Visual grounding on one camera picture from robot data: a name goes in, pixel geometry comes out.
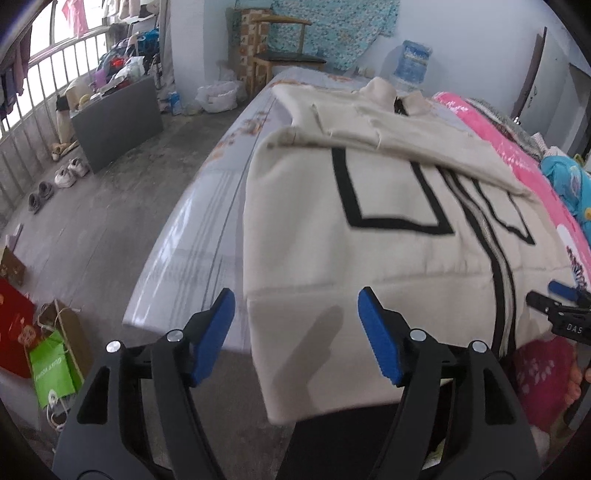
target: silver bolt head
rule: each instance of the silver bolt head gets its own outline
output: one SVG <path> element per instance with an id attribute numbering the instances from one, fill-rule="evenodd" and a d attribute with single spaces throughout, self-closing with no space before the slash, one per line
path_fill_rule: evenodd
<path id="1" fill-rule="evenodd" d="M 474 342 L 472 344 L 472 349 L 475 352 L 484 353 L 484 352 L 486 352 L 486 350 L 488 349 L 488 347 L 486 346 L 486 343 L 485 342 L 481 342 L 480 340 L 477 340 L 476 342 Z"/>
<path id="2" fill-rule="evenodd" d="M 415 342 L 424 342 L 427 339 L 427 334 L 419 328 L 410 331 L 410 338 Z"/>
<path id="3" fill-rule="evenodd" d="M 183 331 L 182 330 L 170 330 L 166 334 L 166 339 L 169 342 L 180 342 L 183 339 Z"/>
<path id="4" fill-rule="evenodd" d="M 118 340 L 113 340 L 112 342 L 107 343 L 106 348 L 109 353 L 118 352 L 119 349 L 121 348 L 121 342 Z"/>

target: hanging clothes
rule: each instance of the hanging clothes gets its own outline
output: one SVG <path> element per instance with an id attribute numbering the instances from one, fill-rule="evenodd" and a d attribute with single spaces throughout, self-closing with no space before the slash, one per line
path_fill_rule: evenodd
<path id="1" fill-rule="evenodd" d="M 4 91 L 4 103 L 0 106 L 0 120 L 4 120 L 8 114 L 12 113 L 14 104 L 17 102 L 17 88 L 14 84 L 12 68 L 2 75 L 2 90 Z"/>
<path id="2" fill-rule="evenodd" d="M 31 58 L 31 32 L 32 28 L 22 38 L 20 44 L 16 48 L 16 55 L 14 60 L 14 83 L 19 95 L 24 92 L 24 82 L 29 72 L 29 59 Z"/>
<path id="3" fill-rule="evenodd" d="M 103 4 L 103 18 L 112 17 L 119 11 L 119 0 L 105 0 Z"/>
<path id="4" fill-rule="evenodd" d="M 84 0 L 66 0 L 61 8 L 61 12 L 66 17 L 66 20 L 68 20 L 70 30 L 76 37 L 80 38 L 88 32 Z"/>
<path id="5" fill-rule="evenodd" d="M 139 0 L 129 0 L 129 16 L 130 17 L 138 17 L 140 10 L 141 10 L 141 5 L 139 3 Z"/>
<path id="6" fill-rule="evenodd" d="M 120 0 L 119 2 L 119 20 L 123 20 L 129 16 L 129 0 Z"/>
<path id="7" fill-rule="evenodd" d="M 158 92 L 159 100 L 168 98 L 168 94 L 176 90 L 174 85 L 173 43 L 170 40 L 170 1 L 160 0 L 158 16 L 160 65 L 162 65 L 162 88 Z"/>

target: white plastic bag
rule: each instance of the white plastic bag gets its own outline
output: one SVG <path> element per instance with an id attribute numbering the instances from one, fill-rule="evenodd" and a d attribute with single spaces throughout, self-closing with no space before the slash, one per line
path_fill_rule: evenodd
<path id="1" fill-rule="evenodd" d="M 236 80 L 236 74 L 233 70 L 227 67 L 220 67 L 220 80 L 222 82 L 234 82 Z"/>
<path id="2" fill-rule="evenodd" d="M 197 89 L 197 103 L 208 113 L 233 110 L 238 106 L 236 82 L 222 82 Z"/>
<path id="3" fill-rule="evenodd" d="M 115 78 L 127 77 L 131 83 L 137 82 L 144 74 L 144 58 L 143 57 L 130 57 L 126 62 L 125 66 L 117 72 Z"/>
<path id="4" fill-rule="evenodd" d="M 243 102 L 244 100 L 248 99 L 248 94 L 246 93 L 246 85 L 244 82 L 240 80 L 236 80 L 234 83 L 238 86 L 238 93 L 236 94 L 236 98 L 239 102 Z"/>

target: pile of clothes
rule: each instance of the pile of clothes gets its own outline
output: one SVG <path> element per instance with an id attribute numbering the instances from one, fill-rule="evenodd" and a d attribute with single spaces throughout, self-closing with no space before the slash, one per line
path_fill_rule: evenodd
<path id="1" fill-rule="evenodd" d="M 159 32 L 155 28 L 142 34 L 124 38 L 100 59 L 95 73 L 95 88 L 100 88 L 111 81 L 130 57 L 144 58 L 144 73 L 152 65 L 154 57 L 160 51 Z"/>

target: wooden chair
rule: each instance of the wooden chair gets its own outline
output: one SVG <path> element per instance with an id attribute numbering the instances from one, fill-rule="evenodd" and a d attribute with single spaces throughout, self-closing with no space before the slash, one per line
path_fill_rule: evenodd
<path id="1" fill-rule="evenodd" d="M 320 57 L 314 57 L 312 55 L 306 55 L 303 52 L 304 50 L 304 36 L 306 34 L 306 25 L 312 25 L 312 22 L 307 20 L 301 20 L 299 18 L 292 18 L 292 17 L 278 17 L 277 15 L 267 15 L 266 17 L 256 18 L 252 20 L 255 24 L 255 38 L 254 38 L 254 56 L 252 58 L 252 77 L 251 77 L 251 96 L 254 95 L 255 92 L 255 83 L 256 83 L 256 66 L 261 65 L 266 68 L 267 78 L 265 85 L 271 81 L 273 78 L 272 69 L 275 65 L 302 65 L 307 67 L 315 67 L 319 70 L 324 68 L 324 64 L 326 63 L 325 59 L 321 59 Z M 297 52 L 284 52 L 284 51 L 272 51 L 266 50 L 260 53 L 258 52 L 258 46 L 261 42 L 261 32 L 260 32 L 260 24 L 261 23 L 286 23 L 286 24 L 300 24 L 301 31 L 300 31 L 300 45 L 297 49 Z"/>

